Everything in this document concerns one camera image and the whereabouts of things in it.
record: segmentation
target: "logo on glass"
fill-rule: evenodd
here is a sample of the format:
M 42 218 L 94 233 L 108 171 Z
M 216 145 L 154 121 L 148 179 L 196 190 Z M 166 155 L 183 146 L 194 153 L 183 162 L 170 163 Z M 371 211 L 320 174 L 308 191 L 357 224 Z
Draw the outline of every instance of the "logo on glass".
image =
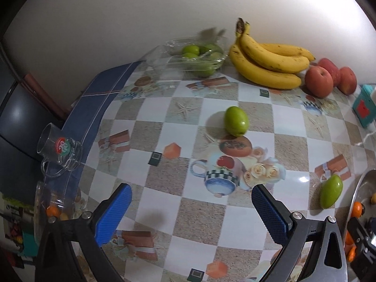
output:
M 69 154 L 71 146 L 69 142 L 64 138 L 59 138 L 55 143 L 55 151 L 57 154 L 65 156 Z

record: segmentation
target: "green fruit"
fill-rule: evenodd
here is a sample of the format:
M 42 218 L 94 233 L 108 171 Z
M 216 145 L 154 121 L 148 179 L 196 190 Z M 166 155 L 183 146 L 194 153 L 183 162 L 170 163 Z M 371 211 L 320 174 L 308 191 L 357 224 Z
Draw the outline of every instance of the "green fruit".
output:
M 337 201 L 343 189 L 343 182 L 338 175 L 332 175 L 324 182 L 320 192 L 320 206 L 328 209 Z
M 224 114 L 224 127 L 235 137 L 243 136 L 249 127 L 247 114 L 237 106 L 227 108 Z
M 214 53 L 210 54 L 209 59 L 211 59 L 211 60 L 220 60 L 221 61 L 222 57 L 223 57 L 222 53 L 214 52 Z
M 222 49 L 215 44 L 210 43 L 200 46 L 200 55 L 205 54 L 207 51 L 223 53 Z
M 198 63 L 197 65 L 194 65 L 194 70 L 194 75 L 199 77 L 209 77 L 214 74 L 215 67 L 211 63 Z
M 200 48 L 197 45 L 187 45 L 186 47 L 183 48 L 183 54 L 185 53 L 192 53 L 199 55 L 200 54 Z
M 188 58 L 188 59 L 193 59 L 193 58 L 197 58 L 198 55 L 193 54 L 193 53 L 184 53 L 184 54 L 182 55 L 182 57 L 185 57 L 185 58 Z

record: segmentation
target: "metal screw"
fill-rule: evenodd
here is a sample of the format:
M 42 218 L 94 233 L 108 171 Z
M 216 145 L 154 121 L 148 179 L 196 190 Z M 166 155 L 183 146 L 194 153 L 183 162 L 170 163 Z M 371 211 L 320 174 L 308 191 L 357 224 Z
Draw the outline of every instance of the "metal screw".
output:
M 293 218 L 295 219 L 302 219 L 303 215 L 300 212 L 294 212 Z
M 328 216 L 328 221 L 334 224 L 337 220 L 335 219 L 335 217 L 329 215 Z
M 82 213 L 81 217 L 83 219 L 89 219 L 89 218 L 91 218 L 91 214 L 92 213 L 90 211 L 85 211 L 84 213 Z
M 51 216 L 51 217 L 48 219 L 48 222 L 49 222 L 50 224 L 53 224 L 55 221 L 56 221 L 56 217 L 55 217 L 55 216 Z

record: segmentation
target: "red apple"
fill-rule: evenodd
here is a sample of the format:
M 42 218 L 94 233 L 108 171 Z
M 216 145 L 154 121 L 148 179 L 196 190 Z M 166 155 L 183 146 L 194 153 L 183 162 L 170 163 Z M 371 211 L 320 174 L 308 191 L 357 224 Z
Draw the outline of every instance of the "red apple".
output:
M 342 67 L 340 74 L 341 82 L 338 85 L 338 89 L 345 95 L 353 94 L 357 85 L 354 72 L 349 67 Z
M 333 80 L 323 67 L 309 68 L 305 76 L 307 89 L 317 97 L 326 97 L 333 91 Z
M 228 169 L 232 169 L 235 165 L 235 162 L 234 159 L 232 159 L 231 157 L 221 156 L 217 160 L 217 165 L 227 167 Z
M 328 58 L 322 58 L 317 63 L 318 66 L 327 70 L 333 79 L 333 87 L 338 86 L 341 80 L 341 74 L 337 66 L 332 63 Z

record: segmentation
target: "banana stem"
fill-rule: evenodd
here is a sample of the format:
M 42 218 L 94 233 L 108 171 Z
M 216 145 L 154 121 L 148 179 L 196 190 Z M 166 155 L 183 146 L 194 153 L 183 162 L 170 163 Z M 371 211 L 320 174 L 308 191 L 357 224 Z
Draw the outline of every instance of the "banana stem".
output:
M 235 29 L 235 36 L 236 38 L 239 38 L 244 33 L 244 21 L 242 18 L 238 18 L 238 21 L 236 23 L 236 29 Z

